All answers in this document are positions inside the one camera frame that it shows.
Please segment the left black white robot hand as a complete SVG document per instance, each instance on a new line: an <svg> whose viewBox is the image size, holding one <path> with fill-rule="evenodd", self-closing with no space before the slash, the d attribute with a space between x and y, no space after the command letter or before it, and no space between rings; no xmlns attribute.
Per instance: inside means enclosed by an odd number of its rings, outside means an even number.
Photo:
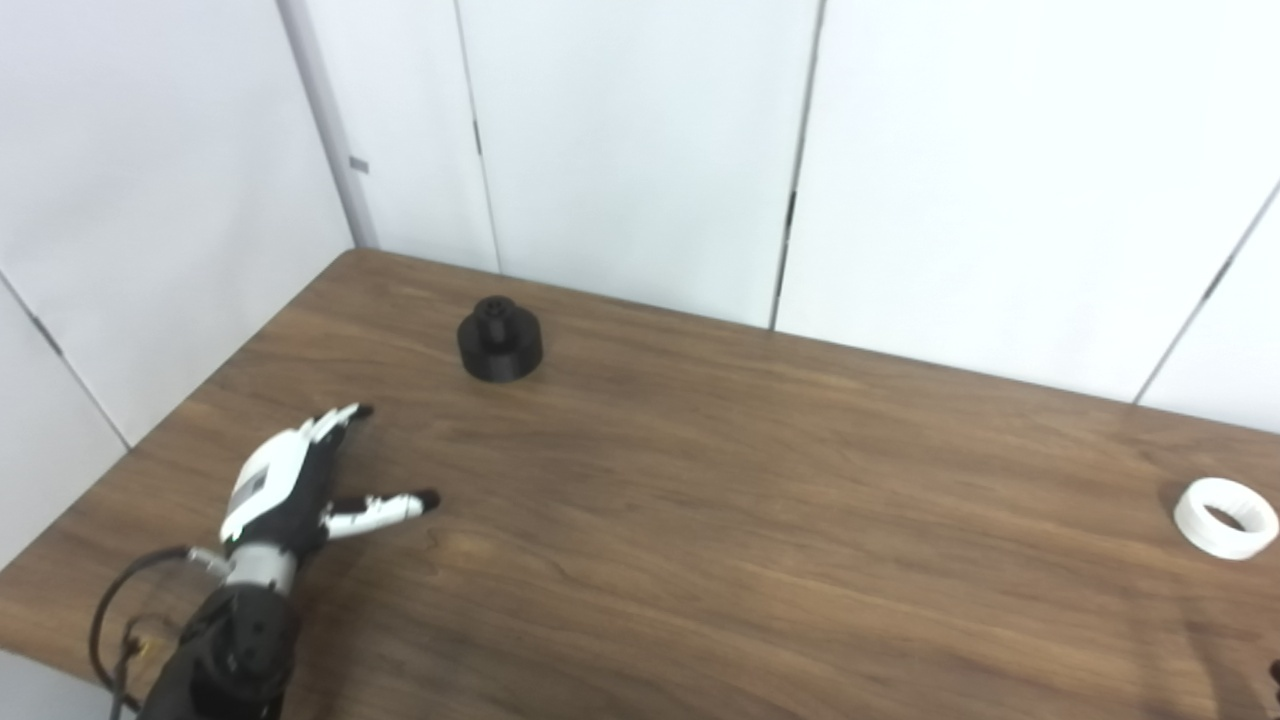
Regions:
<svg viewBox="0 0 1280 720"><path fill-rule="evenodd" d="M335 496L337 456L349 425L372 411L366 404L334 407L260 445L241 468L219 530L227 556L262 544L301 561L328 541L372 533L438 509L442 497L434 489Z"/></svg>

